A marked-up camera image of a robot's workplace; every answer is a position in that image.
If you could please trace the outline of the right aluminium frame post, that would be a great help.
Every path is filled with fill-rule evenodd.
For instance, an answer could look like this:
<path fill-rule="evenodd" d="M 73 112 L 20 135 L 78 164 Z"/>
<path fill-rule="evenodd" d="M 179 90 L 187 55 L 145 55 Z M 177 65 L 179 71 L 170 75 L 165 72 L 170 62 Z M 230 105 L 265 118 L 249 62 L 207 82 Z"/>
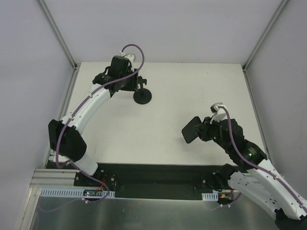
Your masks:
<path fill-rule="evenodd" d="M 247 69 L 249 68 L 249 66 L 251 65 L 253 59 L 255 58 L 257 53 L 260 51 L 260 48 L 262 47 L 262 45 L 266 41 L 266 38 L 269 36 L 271 30 L 273 29 L 273 27 L 275 26 L 275 24 L 279 20 L 282 12 L 285 10 L 285 8 L 286 8 L 286 6 L 288 5 L 289 2 L 290 2 L 290 0 L 281 0 L 280 3 L 278 4 L 276 10 L 274 11 L 273 15 L 269 19 L 269 21 L 268 21 L 267 25 L 265 26 L 263 32 L 261 33 L 261 35 L 260 35 L 259 39 L 257 40 L 255 46 L 253 47 L 250 55 L 248 56 L 246 62 L 242 65 L 243 72 L 246 72 Z"/>

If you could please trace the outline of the aluminium frame post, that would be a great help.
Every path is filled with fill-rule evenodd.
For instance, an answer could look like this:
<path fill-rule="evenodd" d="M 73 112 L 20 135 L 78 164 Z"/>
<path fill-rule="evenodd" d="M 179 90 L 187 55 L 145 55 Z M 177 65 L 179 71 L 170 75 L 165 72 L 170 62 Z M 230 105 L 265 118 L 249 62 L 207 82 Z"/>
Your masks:
<path fill-rule="evenodd" d="M 276 10 L 274 11 L 273 15 L 269 19 L 269 21 L 268 21 L 267 25 L 265 26 L 263 32 L 261 33 L 261 35 L 260 35 L 259 39 L 257 40 L 255 46 L 253 47 L 250 55 L 248 56 L 246 62 L 242 65 L 243 72 L 246 72 L 247 69 L 249 68 L 249 66 L 251 65 L 253 59 L 255 58 L 257 53 L 260 51 L 260 48 L 262 47 L 262 45 L 266 41 L 266 38 L 269 36 L 271 30 L 273 29 L 273 27 L 275 26 L 275 24 L 279 20 L 282 12 L 285 10 L 285 8 L 286 8 L 286 6 L 288 5 L 289 2 L 290 2 L 290 0 L 281 0 L 280 3 L 278 4 Z"/>
<path fill-rule="evenodd" d="M 77 62 L 75 61 L 75 59 L 73 58 L 53 16 L 52 13 L 50 11 L 50 9 L 48 8 L 46 1 L 45 0 L 37 0 L 36 1 L 55 37 L 55 39 L 57 40 L 61 50 L 63 51 L 66 59 L 68 60 L 69 64 L 71 65 L 72 69 L 76 69 L 78 67 Z"/>

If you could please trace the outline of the black phone stand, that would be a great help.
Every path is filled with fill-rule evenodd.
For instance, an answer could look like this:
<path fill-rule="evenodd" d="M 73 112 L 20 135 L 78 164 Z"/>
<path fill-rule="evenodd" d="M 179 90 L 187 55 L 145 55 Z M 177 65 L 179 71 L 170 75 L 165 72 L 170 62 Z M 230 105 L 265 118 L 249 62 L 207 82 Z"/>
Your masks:
<path fill-rule="evenodd" d="M 140 88 L 133 94 L 133 99 L 137 104 L 144 105 L 151 101 L 152 93 L 144 88 L 144 85 L 147 84 L 147 79 L 144 79 L 142 76 L 139 76 L 137 79 Z"/>

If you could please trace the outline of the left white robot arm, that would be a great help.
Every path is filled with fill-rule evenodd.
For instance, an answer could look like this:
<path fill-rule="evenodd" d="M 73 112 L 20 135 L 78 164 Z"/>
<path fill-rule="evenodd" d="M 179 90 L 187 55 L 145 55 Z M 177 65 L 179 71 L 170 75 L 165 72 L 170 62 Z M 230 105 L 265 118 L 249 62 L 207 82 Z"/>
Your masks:
<path fill-rule="evenodd" d="M 98 109 L 116 92 L 137 91 L 138 70 L 134 68 L 135 55 L 121 53 L 114 56 L 104 72 L 95 76 L 87 94 L 60 120 L 48 124 L 49 143 L 56 156 L 63 156 L 84 171 L 90 186 L 101 182 L 98 164 L 87 153 L 82 133 Z"/>

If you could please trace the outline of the black smartphone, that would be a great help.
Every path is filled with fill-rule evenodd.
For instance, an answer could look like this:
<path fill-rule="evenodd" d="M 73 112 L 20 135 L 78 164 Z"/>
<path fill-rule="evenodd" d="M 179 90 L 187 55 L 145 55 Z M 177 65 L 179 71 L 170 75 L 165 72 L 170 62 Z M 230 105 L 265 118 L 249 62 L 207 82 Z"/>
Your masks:
<path fill-rule="evenodd" d="M 193 117 L 187 125 L 185 125 L 182 130 L 182 136 L 187 144 L 191 143 L 198 137 L 196 127 L 201 125 L 202 121 L 198 116 Z"/>

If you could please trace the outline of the left aluminium frame post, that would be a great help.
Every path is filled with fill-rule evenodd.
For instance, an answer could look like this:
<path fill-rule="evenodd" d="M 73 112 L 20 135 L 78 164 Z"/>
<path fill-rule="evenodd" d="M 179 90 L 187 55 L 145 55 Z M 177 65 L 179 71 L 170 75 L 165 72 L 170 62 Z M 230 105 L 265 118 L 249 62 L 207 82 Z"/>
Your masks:
<path fill-rule="evenodd" d="M 37 0 L 36 1 L 55 37 L 55 39 L 57 40 L 61 50 L 63 51 L 66 59 L 68 60 L 69 64 L 71 65 L 72 69 L 76 69 L 78 67 L 77 62 L 75 61 L 75 59 L 73 58 L 53 16 L 52 13 L 50 11 L 50 9 L 48 8 L 46 1 L 45 0 Z"/>

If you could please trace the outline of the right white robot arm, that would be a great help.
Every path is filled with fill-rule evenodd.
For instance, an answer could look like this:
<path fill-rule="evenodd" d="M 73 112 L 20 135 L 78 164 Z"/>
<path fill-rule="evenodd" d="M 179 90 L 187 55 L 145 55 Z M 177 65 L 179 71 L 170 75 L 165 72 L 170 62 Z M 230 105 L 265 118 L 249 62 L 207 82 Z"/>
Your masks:
<path fill-rule="evenodd" d="M 225 164 L 216 173 L 217 189 L 237 190 L 265 210 L 280 230 L 307 228 L 307 201 L 277 172 L 266 154 L 245 139 L 235 119 L 200 120 L 194 117 L 182 129 L 187 143 L 196 138 L 213 141 L 238 166 Z"/>

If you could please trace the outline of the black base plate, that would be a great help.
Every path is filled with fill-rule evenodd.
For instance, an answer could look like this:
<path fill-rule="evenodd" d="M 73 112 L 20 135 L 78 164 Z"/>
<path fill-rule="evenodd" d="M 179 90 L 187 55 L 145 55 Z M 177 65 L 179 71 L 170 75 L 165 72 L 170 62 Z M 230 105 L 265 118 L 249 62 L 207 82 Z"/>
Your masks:
<path fill-rule="evenodd" d="M 225 165 L 150 165 L 100 163 L 99 180 L 116 198 L 201 200 L 214 188 L 229 189 L 221 173 L 241 171 Z"/>

